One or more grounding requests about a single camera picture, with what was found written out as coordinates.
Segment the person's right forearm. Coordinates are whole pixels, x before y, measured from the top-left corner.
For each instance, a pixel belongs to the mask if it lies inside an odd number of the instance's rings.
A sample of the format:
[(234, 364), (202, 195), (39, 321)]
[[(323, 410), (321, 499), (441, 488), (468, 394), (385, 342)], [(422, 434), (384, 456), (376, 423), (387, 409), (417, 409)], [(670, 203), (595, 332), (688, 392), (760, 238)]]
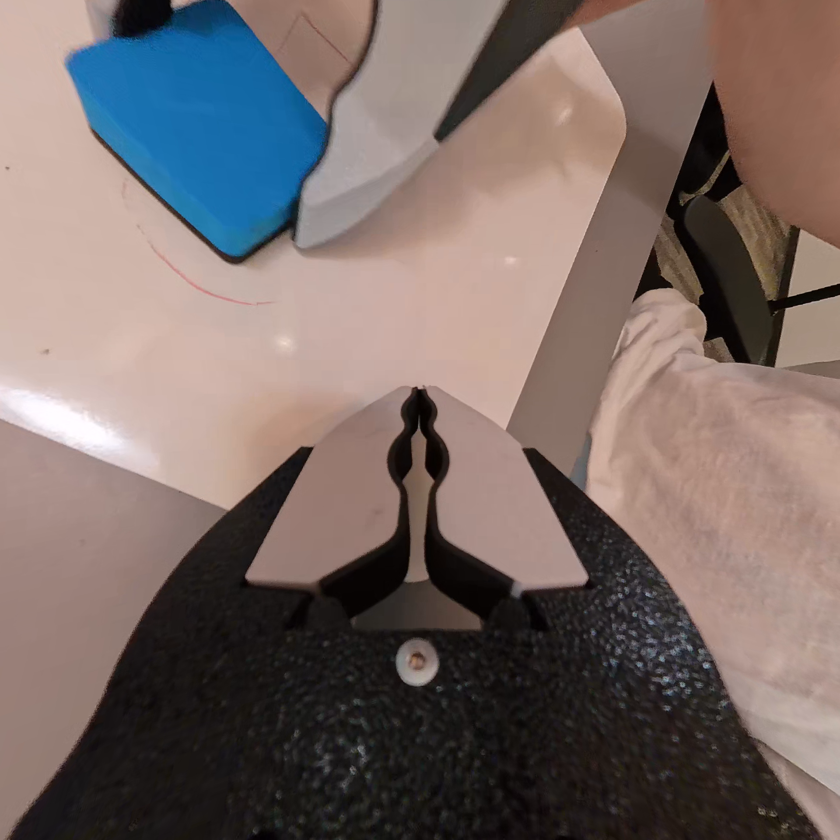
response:
[(839, 2), (706, 1), (710, 67), (739, 179), (839, 246)]

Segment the blue whiteboard eraser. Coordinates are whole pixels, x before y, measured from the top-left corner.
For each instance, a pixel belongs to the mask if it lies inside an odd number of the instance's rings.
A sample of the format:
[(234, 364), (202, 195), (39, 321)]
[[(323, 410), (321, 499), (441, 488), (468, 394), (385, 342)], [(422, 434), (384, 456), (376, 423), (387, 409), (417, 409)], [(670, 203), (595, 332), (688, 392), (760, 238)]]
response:
[(228, 2), (68, 55), (91, 132), (222, 259), (295, 223), (329, 126)]

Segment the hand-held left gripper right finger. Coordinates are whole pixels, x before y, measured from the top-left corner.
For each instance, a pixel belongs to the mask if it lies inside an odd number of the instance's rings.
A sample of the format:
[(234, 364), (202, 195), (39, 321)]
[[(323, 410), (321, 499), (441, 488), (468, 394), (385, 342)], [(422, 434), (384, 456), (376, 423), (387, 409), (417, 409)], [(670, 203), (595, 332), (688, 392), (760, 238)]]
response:
[(433, 585), (483, 621), (507, 600), (585, 588), (589, 575), (519, 443), (439, 387), (421, 391), (420, 420)]

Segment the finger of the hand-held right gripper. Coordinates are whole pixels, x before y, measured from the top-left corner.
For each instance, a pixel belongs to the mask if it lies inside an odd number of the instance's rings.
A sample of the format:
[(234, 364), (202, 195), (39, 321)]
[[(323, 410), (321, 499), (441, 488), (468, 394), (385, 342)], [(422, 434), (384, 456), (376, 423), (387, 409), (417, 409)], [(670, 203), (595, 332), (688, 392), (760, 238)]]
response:
[(437, 150), (435, 131), (506, 5), (376, 3), (367, 50), (332, 103), (327, 143), (301, 189), (299, 249), (350, 231)]
[(133, 38), (165, 26), (173, 16), (172, 1), (85, 1), (95, 39)]

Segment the black office chair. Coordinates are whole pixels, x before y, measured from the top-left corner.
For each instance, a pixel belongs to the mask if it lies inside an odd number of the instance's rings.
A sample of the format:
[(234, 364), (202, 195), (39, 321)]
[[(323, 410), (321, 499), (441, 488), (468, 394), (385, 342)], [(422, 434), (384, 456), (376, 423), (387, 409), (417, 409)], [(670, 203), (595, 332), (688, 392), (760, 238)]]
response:
[(784, 312), (837, 298), (837, 284), (790, 296), (800, 230), (789, 234), (781, 296), (768, 300), (735, 224), (721, 201), (741, 186), (729, 155), (718, 94), (710, 86), (665, 215), (700, 284), (698, 306), (706, 318), (706, 340), (721, 339), (734, 361), (775, 366)]

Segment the white whiteboard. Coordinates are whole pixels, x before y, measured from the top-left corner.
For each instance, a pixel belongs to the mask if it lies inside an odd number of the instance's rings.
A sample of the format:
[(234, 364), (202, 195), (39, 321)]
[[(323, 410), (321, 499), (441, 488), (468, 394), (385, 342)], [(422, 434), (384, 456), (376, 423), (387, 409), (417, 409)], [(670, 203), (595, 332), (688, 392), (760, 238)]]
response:
[(336, 244), (229, 264), (95, 140), (83, 2), (2, 2), (2, 421), (231, 508), (399, 385), (507, 426), (626, 136), (578, 28)]

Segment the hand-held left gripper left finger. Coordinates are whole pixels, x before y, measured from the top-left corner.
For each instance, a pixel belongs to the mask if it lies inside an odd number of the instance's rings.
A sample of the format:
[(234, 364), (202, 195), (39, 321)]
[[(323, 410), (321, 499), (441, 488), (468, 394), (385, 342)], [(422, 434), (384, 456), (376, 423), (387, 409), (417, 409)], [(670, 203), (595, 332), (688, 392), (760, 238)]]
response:
[(411, 557), (404, 479), (417, 426), (417, 388), (399, 387), (323, 437), (281, 504), (247, 583), (332, 598), (350, 618), (396, 591)]

